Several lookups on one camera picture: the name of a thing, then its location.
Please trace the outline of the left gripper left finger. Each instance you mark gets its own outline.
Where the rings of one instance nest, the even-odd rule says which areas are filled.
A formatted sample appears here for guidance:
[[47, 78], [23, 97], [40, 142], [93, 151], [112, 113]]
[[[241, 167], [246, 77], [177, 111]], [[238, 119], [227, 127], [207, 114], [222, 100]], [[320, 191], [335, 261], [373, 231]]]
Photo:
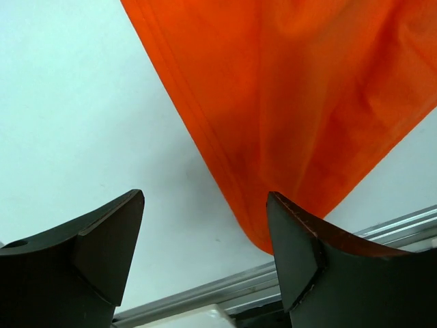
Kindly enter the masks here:
[[1, 247], [2, 327], [110, 327], [143, 217], [133, 189], [50, 230]]

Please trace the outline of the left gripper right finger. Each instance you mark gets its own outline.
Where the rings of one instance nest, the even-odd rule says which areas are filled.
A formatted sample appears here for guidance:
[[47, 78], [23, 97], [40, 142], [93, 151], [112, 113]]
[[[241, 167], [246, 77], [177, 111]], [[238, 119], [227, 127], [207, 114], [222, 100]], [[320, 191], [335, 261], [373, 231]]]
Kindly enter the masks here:
[[436, 251], [367, 241], [271, 192], [267, 217], [294, 327], [435, 327]]

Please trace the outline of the orange shirt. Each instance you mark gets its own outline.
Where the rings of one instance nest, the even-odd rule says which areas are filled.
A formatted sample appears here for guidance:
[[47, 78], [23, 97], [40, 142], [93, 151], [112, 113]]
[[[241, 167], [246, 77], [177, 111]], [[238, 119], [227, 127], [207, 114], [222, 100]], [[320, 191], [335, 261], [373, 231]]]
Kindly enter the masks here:
[[124, 1], [240, 227], [325, 217], [436, 107], [435, 1]]

